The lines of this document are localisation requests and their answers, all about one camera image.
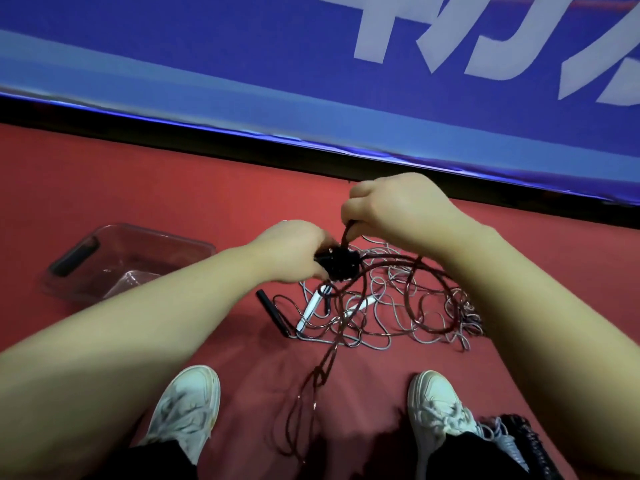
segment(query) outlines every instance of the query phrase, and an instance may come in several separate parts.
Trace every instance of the forearm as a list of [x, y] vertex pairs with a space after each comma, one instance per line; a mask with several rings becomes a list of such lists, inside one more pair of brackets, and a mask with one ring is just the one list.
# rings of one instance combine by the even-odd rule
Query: forearm
[[640, 351], [483, 228], [443, 260], [468, 291], [517, 386], [574, 464], [640, 473]]
[[0, 354], [0, 469], [51, 468], [108, 449], [267, 280], [224, 251], [73, 315]]

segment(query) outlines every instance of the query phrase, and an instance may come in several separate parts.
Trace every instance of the floor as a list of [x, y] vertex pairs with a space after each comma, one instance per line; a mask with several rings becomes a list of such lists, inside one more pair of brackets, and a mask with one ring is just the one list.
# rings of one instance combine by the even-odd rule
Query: floor
[[[37, 278], [100, 225], [128, 222], [209, 241], [220, 250], [283, 219], [342, 233], [339, 208], [351, 185], [342, 180], [5, 125], [0, 141], [2, 348], [73, 310], [40, 293]], [[640, 232], [457, 204], [640, 340]], [[264, 288], [301, 299], [297, 285]], [[411, 478], [415, 444], [402, 412], [411, 374], [425, 369], [446, 375], [476, 416], [516, 412], [532, 418], [491, 342], [473, 339], [471, 347], [459, 353], [401, 337], [384, 352], [340, 350], [319, 398], [322, 434], [300, 471], [295, 460], [276, 452], [273, 438], [282, 437], [283, 401], [324, 347], [281, 337], [251, 294], [193, 358], [218, 372], [223, 391], [201, 478]], [[543, 438], [566, 477], [574, 478]]]

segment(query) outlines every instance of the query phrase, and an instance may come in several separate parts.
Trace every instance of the sneaker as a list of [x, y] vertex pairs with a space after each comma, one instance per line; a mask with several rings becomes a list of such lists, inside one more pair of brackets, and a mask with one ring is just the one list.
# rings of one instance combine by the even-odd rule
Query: sneaker
[[484, 437], [469, 409], [462, 406], [456, 391], [436, 371], [418, 374], [411, 381], [407, 411], [418, 443], [416, 480], [424, 480], [431, 454], [442, 446], [447, 435], [470, 432]]
[[165, 389], [140, 445], [176, 440], [197, 465], [218, 417], [220, 380], [212, 368], [192, 365]]

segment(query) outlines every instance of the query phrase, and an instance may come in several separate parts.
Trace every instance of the transparent box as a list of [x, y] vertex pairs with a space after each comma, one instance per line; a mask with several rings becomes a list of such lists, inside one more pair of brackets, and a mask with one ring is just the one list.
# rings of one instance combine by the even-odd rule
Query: transparent box
[[94, 304], [216, 253], [208, 242], [194, 241], [130, 224], [96, 229], [44, 273], [45, 293]]

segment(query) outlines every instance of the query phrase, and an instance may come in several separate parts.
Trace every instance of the light blue stripe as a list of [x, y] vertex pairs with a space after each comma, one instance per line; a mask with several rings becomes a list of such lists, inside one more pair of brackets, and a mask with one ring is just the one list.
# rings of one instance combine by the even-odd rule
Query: light blue stripe
[[640, 182], [640, 159], [455, 127], [0, 31], [0, 86], [199, 125], [412, 157]]

